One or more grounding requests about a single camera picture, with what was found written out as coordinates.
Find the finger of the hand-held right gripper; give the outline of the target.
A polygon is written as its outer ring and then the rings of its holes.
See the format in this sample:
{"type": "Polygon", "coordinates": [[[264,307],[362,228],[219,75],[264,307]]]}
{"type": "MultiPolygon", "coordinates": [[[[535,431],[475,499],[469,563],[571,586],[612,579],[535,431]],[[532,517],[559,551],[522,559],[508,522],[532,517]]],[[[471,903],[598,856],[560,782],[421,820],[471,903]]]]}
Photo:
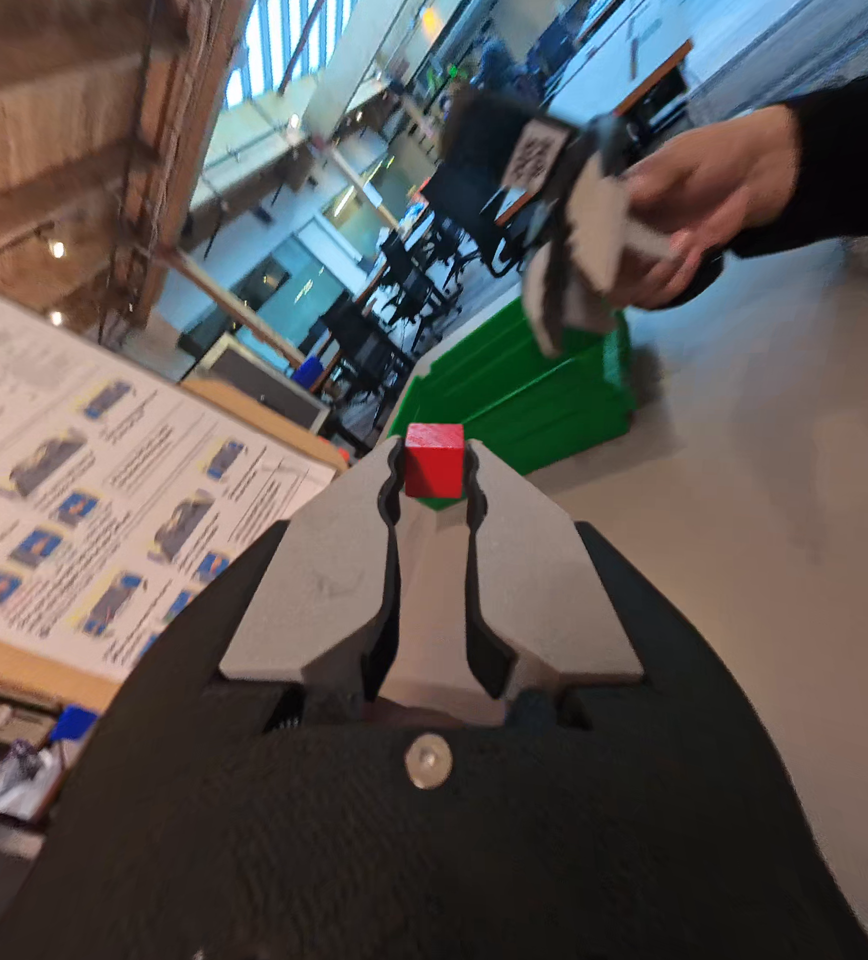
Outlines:
{"type": "Polygon", "coordinates": [[[532,251],[522,275],[521,305],[547,359],[563,352],[567,330],[606,336],[619,325],[618,312],[576,268],[567,248],[555,242],[532,251]]]}
{"type": "Polygon", "coordinates": [[[616,285],[628,211],[621,179],[606,174],[601,159],[588,159],[567,198],[565,222],[572,266],[598,293],[616,285]]]}

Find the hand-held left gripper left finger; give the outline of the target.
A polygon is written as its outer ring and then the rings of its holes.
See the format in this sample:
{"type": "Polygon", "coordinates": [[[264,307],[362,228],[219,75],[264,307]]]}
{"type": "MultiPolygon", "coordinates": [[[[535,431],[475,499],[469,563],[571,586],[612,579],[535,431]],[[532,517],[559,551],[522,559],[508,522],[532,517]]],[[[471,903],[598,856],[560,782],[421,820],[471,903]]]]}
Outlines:
{"type": "Polygon", "coordinates": [[[289,520],[219,663],[228,681],[379,696],[399,648],[404,439],[388,438],[289,520]]]}

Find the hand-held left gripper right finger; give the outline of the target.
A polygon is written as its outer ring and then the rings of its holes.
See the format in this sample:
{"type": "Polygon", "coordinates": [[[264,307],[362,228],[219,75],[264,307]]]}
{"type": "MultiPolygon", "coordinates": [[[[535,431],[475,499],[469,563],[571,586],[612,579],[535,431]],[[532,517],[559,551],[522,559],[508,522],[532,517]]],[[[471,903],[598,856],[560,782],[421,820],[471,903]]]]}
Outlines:
{"type": "Polygon", "coordinates": [[[488,696],[639,683],[644,666],[572,518],[477,439],[465,493],[465,655],[488,696]]]}

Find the green plastic bin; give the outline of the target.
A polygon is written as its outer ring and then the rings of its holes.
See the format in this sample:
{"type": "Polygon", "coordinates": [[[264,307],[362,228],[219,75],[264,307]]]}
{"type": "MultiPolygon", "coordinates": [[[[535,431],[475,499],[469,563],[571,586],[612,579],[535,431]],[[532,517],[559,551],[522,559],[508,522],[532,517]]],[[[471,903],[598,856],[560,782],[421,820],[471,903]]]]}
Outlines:
{"type": "Polygon", "coordinates": [[[459,424],[518,474],[532,474],[626,434],[636,400],[632,344],[624,312],[609,310],[606,335],[565,332],[563,352],[541,354],[513,294],[488,306],[480,320],[428,352],[416,369],[387,433],[414,423],[459,424]]]}

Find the small red cube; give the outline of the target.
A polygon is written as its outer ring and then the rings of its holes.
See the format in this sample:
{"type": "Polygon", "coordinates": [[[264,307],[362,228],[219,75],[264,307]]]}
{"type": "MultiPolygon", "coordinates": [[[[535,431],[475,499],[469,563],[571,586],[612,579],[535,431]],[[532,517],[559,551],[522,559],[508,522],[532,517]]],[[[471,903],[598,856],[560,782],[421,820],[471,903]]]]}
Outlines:
{"type": "Polygon", "coordinates": [[[403,456],[406,497],[463,498],[466,438],[462,424],[410,423],[403,456]]]}

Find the person's right forearm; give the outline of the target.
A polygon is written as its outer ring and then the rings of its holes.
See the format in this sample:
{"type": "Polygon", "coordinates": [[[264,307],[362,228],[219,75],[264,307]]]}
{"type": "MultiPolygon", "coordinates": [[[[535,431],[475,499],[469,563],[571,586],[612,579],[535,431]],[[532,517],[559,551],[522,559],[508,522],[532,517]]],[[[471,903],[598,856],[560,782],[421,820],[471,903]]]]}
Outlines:
{"type": "Polygon", "coordinates": [[[868,75],[782,102],[798,129],[799,166],[784,210],[728,248],[740,258],[868,236],[868,75]]]}

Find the person's right hand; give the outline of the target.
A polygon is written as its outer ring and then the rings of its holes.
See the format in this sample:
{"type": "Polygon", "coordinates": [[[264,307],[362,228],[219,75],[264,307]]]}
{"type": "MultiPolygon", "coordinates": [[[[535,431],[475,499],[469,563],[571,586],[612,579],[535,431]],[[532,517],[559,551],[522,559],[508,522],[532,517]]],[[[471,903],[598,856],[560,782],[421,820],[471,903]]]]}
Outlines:
{"type": "Polygon", "coordinates": [[[617,307],[670,306],[705,256],[741,232],[775,221],[800,165],[793,111],[774,104],[679,134],[632,166],[622,182],[632,215],[670,236],[668,258],[626,251],[608,300],[617,307]]]}

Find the black office chair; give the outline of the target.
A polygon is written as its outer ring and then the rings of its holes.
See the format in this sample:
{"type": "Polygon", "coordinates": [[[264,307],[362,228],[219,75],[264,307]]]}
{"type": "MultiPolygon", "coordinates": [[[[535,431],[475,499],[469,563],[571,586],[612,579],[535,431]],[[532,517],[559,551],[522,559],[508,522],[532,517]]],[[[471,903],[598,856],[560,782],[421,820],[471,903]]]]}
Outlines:
{"type": "Polygon", "coordinates": [[[447,160],[420,188],[428,207],[474,242],[482,263],[496,279],[520,269],[524,261],[522,239],[497,223],[499,190],[486,174],[447,160]]]}
{"type": "Polygon", "coordinates": [[[404,390],[415,359],[398,347],[373,315],[363,313],[348,293],[340,294],[320,318],[339,348],[347,382],[343,403],[375,398],[371,427],[379,427],[404,390]]]}

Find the grey framed panel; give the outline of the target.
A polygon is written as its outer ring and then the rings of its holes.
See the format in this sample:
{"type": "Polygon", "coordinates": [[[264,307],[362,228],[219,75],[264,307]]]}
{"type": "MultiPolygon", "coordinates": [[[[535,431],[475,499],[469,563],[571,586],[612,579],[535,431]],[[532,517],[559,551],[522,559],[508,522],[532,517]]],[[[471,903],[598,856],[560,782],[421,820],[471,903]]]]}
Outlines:
{"type": "Polygon", "coordinates": [[[331,414],[326,403],[230,333],[212,345],[188,378],[219,379],[313,435],[321,433],[331,414]]]}

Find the instruction poster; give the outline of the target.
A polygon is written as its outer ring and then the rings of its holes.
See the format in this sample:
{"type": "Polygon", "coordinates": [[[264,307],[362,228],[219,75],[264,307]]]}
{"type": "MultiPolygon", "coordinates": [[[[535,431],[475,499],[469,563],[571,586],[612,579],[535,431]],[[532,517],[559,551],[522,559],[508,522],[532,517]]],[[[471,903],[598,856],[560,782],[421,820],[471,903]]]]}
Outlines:
{"type": "Polygon", "coordinates": [[[0,642],[122,681],[334,476],[0,298],[0,642]]]}

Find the small blue box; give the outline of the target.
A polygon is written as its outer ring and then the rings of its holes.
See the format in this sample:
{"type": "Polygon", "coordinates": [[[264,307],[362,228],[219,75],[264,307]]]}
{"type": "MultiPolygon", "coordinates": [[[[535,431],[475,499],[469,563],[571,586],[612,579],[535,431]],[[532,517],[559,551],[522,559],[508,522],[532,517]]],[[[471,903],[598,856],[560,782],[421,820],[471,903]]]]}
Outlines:
{"type": "Polygon", "coordinates": [[[77,704],[69,704],[59,714],[49,734],[51,743],[79,742],[95,726],[99,715],[77,704]]]}

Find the wooden poster board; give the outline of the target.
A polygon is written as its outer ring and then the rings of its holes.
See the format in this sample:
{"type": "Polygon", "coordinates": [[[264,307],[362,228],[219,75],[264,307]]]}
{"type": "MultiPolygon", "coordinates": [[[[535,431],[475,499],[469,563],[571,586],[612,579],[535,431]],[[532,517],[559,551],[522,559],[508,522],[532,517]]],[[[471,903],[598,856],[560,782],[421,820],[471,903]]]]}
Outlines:
{"type": "MultiPolygon", "coordinates": [[[[344,474],[349,458],[339,447],[317,433],[298,426],[287,417],[254,400],[246,393],[214,377],[188,378],[168,385],[175,395],[196,398],[201,405],[271,438],[335,474],[344,474]]],[[[76,704],[103,714],[114,701],[123,682],[78,669],[42,654],[0,641],[0,686],[21,690],[42,699],[76,704]]]]}

